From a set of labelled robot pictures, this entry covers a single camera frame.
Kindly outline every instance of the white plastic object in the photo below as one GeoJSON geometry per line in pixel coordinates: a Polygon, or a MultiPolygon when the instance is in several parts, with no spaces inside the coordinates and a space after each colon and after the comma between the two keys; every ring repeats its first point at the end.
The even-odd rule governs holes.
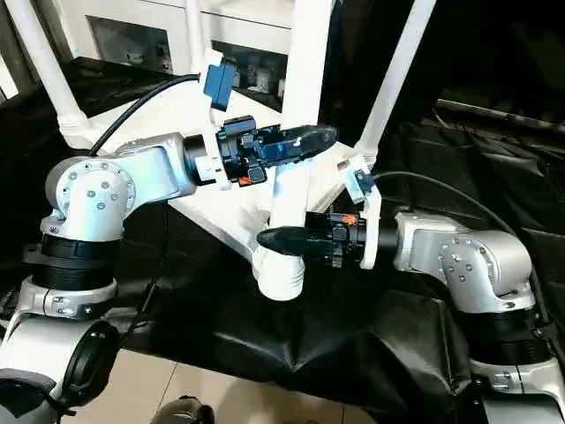
{"type": "Polygon", "coordinates": [[[376,185],[373,185],[371,193],[367,194],[359,185],[359,171],[362,171],[365,176],[371,175],[362,155],[354,155],[338,163],[337,169],[339,170],[343,184],[353,203],[365,202],[363,212],[361,212],[361,216],[366,220],[365,251],[359,263],[359,267],[362,269],[373,269],[374,262],[377,258],[377,249],[379,247],[381,204],[379,189],[376,185]]]}
{"type": "Polygon", "coordinates": [[[359,267],[362,269],[373,269],[374,262],[377,259],[377,250],[379,248],[380,203],[381,196],[379,189],[374,185],[371,194],[366,196],[365,208],[363,212],[361,212],[361,216],[364,217],[367,222],[365,251],[359,263],[359,267]]]}
{"type": "Polygon", "coordinates": [[[355,145],[355,149],[363,154],[370,168],[376,162],[380,137],[395,107],[396,99],[406,80],[434,6],[435,0],[414,0],[361,139],[355,145]]]}
{"type": "Polygon", "coordinates": [[[90,128],[87,116],[72,95],[30,0],[6,0],[6,6],[55,107],[61,134],[73,146],[75,138],[90,128]]]}
{"type": "Polygon", "coordinates": [[[202,133],[202,139],[204,140],[204,147],[206,148],[208,157],[215,168],[215,182],[220,190],[229,190],[231,188],[231,182],[228,180],[226,171],[223,168],[222,156],[220,155],[220,149],[218,148],[218,142],[215,137],[217,131],[215,121],[219,119],[220,114],[216,114],[215,111],[212,110],[212,98],[209,95],[204,94],[204,86],[206,85],[206,79],[208,76],[208,67],[210,65],[220,65],[222,57],[223,54],[219,51],[212,49],[206,50],[204,64],[200,72],[200,90],[194,100],[200,102],[200,130],[202,133]]]}
{"type": "MultiPolygon", "coordinates": [[[[297,0],[294,5],[281,128],[316,125],[328,42],[332,0],[297,0]]],[[[276,167],[269,225],[304,226],[310,161],[276,167]]],[[[260,291],[273,300],[291,300],[302,291],[302,258],[266,251],[260,265],[260,291]]]]}

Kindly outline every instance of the white metal frame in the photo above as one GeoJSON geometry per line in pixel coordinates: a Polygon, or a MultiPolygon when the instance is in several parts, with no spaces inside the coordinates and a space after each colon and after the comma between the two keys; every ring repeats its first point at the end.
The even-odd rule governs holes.
{"type": "MultiPolygon", "coordinates": [[[[23,22],[22,28],[25,28],[23,31],[25,33],[33,33],[34,37],[31,37],[31,44],[27,37],[24,37],[24,42],[28,47],[28,51],[31,52],[34,61],[41,63],[43,57],[54,58],[54,56],[49,47],[45,48],[47,41],[39,23],[37,22],[36,26],[26,26],[27,21],[30,21],[30,19],[37,21],[29,1],[7,0],[7,4],[11,12],[17,12],[15,15],[12,14],[16,24],[22,24],[23,22]],[[38,43],[37,41],[41,39],[43,39],[43,42],[38,43]]],[[[419,18],[412,17],[412,19],[409,19],[395,53],[396,61],[404,63],[404,77],[418,47],[421,34],[426,27],[425,23],[429,19],[434,1],[416,0],[412,7],[411,17],[415,14],[419,18]],[[428,4],[428,7],[423,8],[422,4],[428,4]],[[425,19],[421,19],[422,16],[420,16],[423,10],[427,11],[425,19]],[[411,32],[414,22],[417,22],[417,27],[419,27],[417,31],[417,33],[419,32],[419,37],[416,37],[418,42],[414,42],[415,38],[412,36],[409,37],[411,43],[406,45],[405,38],[407,36],[404,34],[411,32]]],[[[98,4],[99,2],[104,7],[109,7],[110,0],[96,0],[91,3],[98,4]]],[[[198,0],[186,0],[186,6],[187,8],[198,7],[198,0]]],[[[215,114],[216,124],[220,125],[227,118],[247,114],[254,116],[259,127],[278,123],[282,123],[283,127],[317,123],[328,39],[328,24],[332,6],[332,0],[297,0],[295,3],[282,115],[238,93],[233,93],[227,112],[215,114]]],[[[83,13],[84,9],[81,10],[82,21],[80,21],[81,23],[76,23],[88,27],[83,13]]],[[[112,19],[112,16],[115,19],[124,19],[126,11],[121,8],[118,8],[118,10],[118,12],[114,11],[106,16],[110,19],[112,19]]],[[[103,16],[102,11],[101,9],[92,9],[95,16],[103,16]]],[[[184,24],[188,22],[188,25],[197,26],[200,16],[200,13],[194,13],[191,17],[186,16],[187,21],[184,24]]],[[[158,27],[155,21],[142,20],[140,24],[158,27]]],[[[196,27],[193,28],[191,34],[198,33],[197,29],[196,27]]],[[[189,37],[188,32],[184,32],[183,37],[189,37]]],[[[198,59],[202,63],[200,69],[207,69],[206,59],[201,56],[201,51],[207,44],[206,36],[202,36],[200,39],[193,37],[191,40],[197,43],[197,48],[193,51],[199,56],[198,59]]],[[[66,80],[64,80],[63,74],[58,68],[57,61],[49,59],[47,62],[47,65],[38,67],[43,84],[47,88],[50,86],[63,88],[61,90],[48,89],[49,96],[56,106],[57,114],[60,117],[62,111],[74,110],[76,115],[80,116],[82,112],[72,97],[66,80]],[[65,107],[60,108],[58,107],[59,104],[63,104],[65,107]]],[[[395,69],[397,69],[396,66],[391,64],[387,75],[394,72],[395,69]]],[[[391,90],[387,84],[383,83],[377,102],[375,102],[375,104],[380,104],[380,98],[385,93],[394,94],[396,92],[396,95],[391,95],[389,101],[386,102],[388,112],[385,111],[381,114],[380,112],[373,111],[367,122],[366,132],[370,131],[367,128],[375,126],[384,127],[388,121],[389,112],[394,106],[394,101],[396,100],[397,92],[400,91],[402,86],[403,78],[395,78],[393,81],[395,89],[391,90]]],[[[202,115],[202,107],[205,104],[205,102],[199,100],[202,96],[201,86],[195,83],[181,84],[160,94],[128,119],[110,138],[104,150],[111,152],[128,140],[146,138],[163,133],[175,131],[181,132],[183,135],[201,133],[203,127],[207,127],[210,124],[208,117],[204,118],[202,115]]],[[[100,133],[128,106],[129,104],[126,104],[91,118],[87,121],[87,127],[79,132],[80,136],[66,138],[67,142],[74,148],[89,148],[100,133]]],[[[376,155],[377,147],[378,142],[368,143],[365,146],[365,152],[367,148],[374,148],[374,154],[376,155]]],[[[269,170],[269,183],[246,187],[245,189],[234,187],[228,192],[220,192],[216,185],[208,185],[199,188],[195,195],[174,200],[170,204],[215,235],[222,242],[234,248],[247,260],[252,261],[254,274],[260,281],[261,290],[266,295],[272,299],[292,299],[301,291],[304,264],[297,258],[281,258],[281,255],[276,255],[274,252],[261,252],[260,249],[257,249],[257,242],[255,240],[257,232],[266,228],[266,216],[269,212],[271,214],[271,224],[273,226],[280,226],[289,224],[304,225],[305,211],[307,209],[323,211],[329,202],[343,189],[336,164],[351,155],[353,155],[353,149],[336,143],[327,152],[316,156],[308,163],[269,170]]]]}

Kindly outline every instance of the black tablecloth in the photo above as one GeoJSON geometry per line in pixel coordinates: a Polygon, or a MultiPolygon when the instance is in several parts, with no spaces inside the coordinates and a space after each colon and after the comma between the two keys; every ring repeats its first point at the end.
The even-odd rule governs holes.
{"type": "MultiPolygon", "coordinates": [[[[65,71],[89,116],[166,78],[86,59],[65,71]]],[[[39,240],[39,223],[50,212],[43,181],[53,165],[76,152],[58,134],[40,88],[2,105],[0,127],[0,317],[5,319],[19,282],[29,274],[20,260],[22,246],[39,240]]],[[[380,145],[380,170],[441,179],[508,220],[530,249],[550,310],[564,328],[565,149],[543,140],[517,145],[411,124],[389,133],[380,145]]],[[[475,229],[494,227],[473,206],[425,183],[398,179],[380,189],[385,216],[417,208],[475,229]]],[[[347,201],[336,204],[351,208],[347,201]]],[[[446,288],[431,277],[397,272],[384,256],[370,272],[309,264],[303,294],[278,303],[260,295],[247,261],[176,210],[170,208],[169,216],[161,290],[129,348],[360,405],[381,423],[449,422],[474,396],[456,310],[446,288]]],[[[109,312],[121,330],[154,272],[161,222],[161,205],[145,206],[126,221],[117,260],[119,295],[109,312]]]]}

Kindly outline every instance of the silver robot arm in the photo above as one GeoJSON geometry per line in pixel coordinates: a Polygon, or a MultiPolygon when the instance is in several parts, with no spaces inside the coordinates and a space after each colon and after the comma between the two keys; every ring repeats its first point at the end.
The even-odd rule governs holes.
{"type": "Polygon", "coordinates": [[[0,346],[0,422],[55,422],[105,388],[122,338],[102,317],[117,292],[115,256],[133,210],[191,195],[218,171],[240,186],[262,183],[266,168],[313,157],[336,139],[326,126],[256,129],[241,117],[216,134],[220,157],[207,155],[202,137],[172,133],[58,164],[45,186],[53,213],[25,253],[34,273],[0,346]]]}
{"type": "MultiPolygon", "coordinates": [[[[539,408],[544,422],[563,422],[565,383],[540,337],[531,258],[520,240],[502,231],[470,231],[445,216],[399,213],[396,222],[395,267],[433,276],[449,288],[461,311],[474,382],[503,395],[549,396],[557,406],[529,401],[519,406],[523,416],[515,422],[535,421],[539,408]]],[[[487,411],[501,405],[485,401],[487,411]]]]}
{"type": "MultiPolygon", "coordinates": [[[[539,319],[531,258],[520,240],[503,231],[472,231],[445,216],[399,213],[393,223],[380,221],[380,195],[363,158],[354,156],[338,170],[351,199],[365,202],[363,212],[309,213],[305,228],[269,229],[258,242],[333,268],[371,269],[377,252],[386,252],[395,256],[396,269],[440,280],[460,311],[474,382],[503,396],[545,395],[553,401],[547,411],[524,402],[513,422],[542,420],[536,418],[542,409],[543,422],[563,423],[565,383],[539,319]]],[[[497,402],[483,401],[487,414],[488,408],[510,405],[502,402],[501,409],[497,402]]]]}

